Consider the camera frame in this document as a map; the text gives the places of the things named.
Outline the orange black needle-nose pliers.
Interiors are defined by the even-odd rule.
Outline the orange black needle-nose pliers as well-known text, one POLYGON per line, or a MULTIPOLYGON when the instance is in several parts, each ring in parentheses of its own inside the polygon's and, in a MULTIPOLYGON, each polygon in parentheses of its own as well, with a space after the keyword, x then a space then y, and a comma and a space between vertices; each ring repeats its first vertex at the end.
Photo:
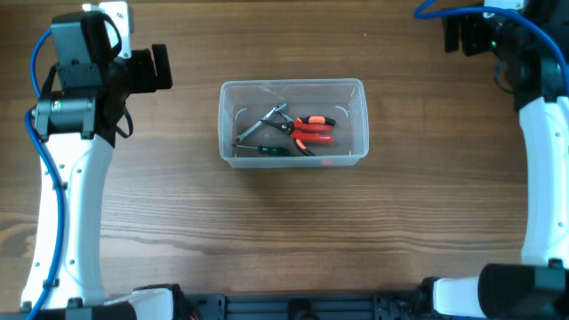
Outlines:
POLYGON ((309 143, 331 144, 334 137, 330 132, 336 121, 326 116, 296 117, 292 121, 277 123, 276 128, 291 137, 294 146, 303 156, 314 156, 309 143))

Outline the silver metal wrench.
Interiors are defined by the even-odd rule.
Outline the silver metal wrench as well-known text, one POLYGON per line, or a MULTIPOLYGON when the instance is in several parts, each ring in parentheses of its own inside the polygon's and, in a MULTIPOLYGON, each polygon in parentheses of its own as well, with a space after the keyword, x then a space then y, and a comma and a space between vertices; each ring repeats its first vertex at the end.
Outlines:
POLYGON ((284 110, 287 107, 286 103, 282 103, 273 107, 264 117, 258 120, 255 124, 253 124, 250 128, 248 128, 243 133, 237 135, 234 139, 235 143, 239 143, 251 135, 254 131, 256 131, 261 125, 263 120, 270 120, 277 112, 284 110))

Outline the clear plastic container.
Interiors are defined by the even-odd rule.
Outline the clear plastic container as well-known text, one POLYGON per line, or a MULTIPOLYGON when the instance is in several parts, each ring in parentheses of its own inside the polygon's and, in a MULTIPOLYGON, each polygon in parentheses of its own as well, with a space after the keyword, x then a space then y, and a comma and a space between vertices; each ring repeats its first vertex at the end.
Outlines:
POLYGON ((369 152, 369 120, 363 83, 355 78, 287 79, 229 81, 220 90, 219 105, 220 157, 237 169, 323 167, 322 159, 333 166, 356 164, 369 152), (270 120, 288 122, 296 117, 326 116, 336 121, 330 132, 331 144, 309 143, 314 156, 303 156, 290 136, 262 124, 239 143, 234 139, 273 107, 286 103, 270 120), (266 156, 246 146, 281 147, 289 156, 266 156))

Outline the green handle screwdriver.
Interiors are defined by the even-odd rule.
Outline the green handle screwdriver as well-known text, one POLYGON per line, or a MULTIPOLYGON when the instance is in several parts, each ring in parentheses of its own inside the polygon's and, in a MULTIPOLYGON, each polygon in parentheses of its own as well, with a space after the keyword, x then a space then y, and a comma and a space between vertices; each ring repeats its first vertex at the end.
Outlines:
POLYGON ((268 147, 268 146, 262 146, 262 145, 246 146, 246 145, 235 144, 235 143, 233 143, 232 146, 234 148, 252 149, 252 150, 255 150, 257 153, 259 153, 261 155, 266 155, 266 156, 289 156, 291 154, 289 149, 281 148, 281 147, 268 147))

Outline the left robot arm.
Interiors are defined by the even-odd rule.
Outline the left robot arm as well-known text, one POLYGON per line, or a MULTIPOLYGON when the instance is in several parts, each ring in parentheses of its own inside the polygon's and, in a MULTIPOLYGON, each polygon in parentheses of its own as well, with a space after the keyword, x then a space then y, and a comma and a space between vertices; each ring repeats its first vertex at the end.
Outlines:
POLYGON ((187 319, 191 306, 176 284, 110 299, 100 271, 105 181, 117 138, 133 128, 127 98, 172 87, 164 45, 131 47, 132 10, 124 1, 84 4, 53 18, 44 37, 57 60, 34 82, 26 113, 41 160, 42 187, 33 264, 20 298, 26 319, 187 319))

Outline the red handle cutters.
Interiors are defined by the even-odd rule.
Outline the red handle cutters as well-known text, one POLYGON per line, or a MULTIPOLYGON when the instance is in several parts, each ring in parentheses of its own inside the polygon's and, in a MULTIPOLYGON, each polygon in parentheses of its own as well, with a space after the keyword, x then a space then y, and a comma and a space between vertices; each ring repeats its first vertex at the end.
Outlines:
POLYGON ((275 122, 263 120, 280 132, 289 135, 294 140, 302 142, 332 143, 333 136, 329 132, 335 127, 336 121, 326 116, 297 117, 288 122, 275 122))

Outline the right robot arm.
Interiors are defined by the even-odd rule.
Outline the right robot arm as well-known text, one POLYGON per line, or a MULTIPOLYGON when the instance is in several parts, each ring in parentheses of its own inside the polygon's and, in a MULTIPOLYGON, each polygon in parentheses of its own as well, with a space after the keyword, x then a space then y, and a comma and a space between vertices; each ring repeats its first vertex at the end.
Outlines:
POLYGON ((568 4, 484 1, 413 14, 439 19, 445 50, 492 52, 494 82, 513 98, 525 141, 528 218, 521 261, 488 264, 476 276, 427 278, 421 316, 565 319, 568 316, 568 4))

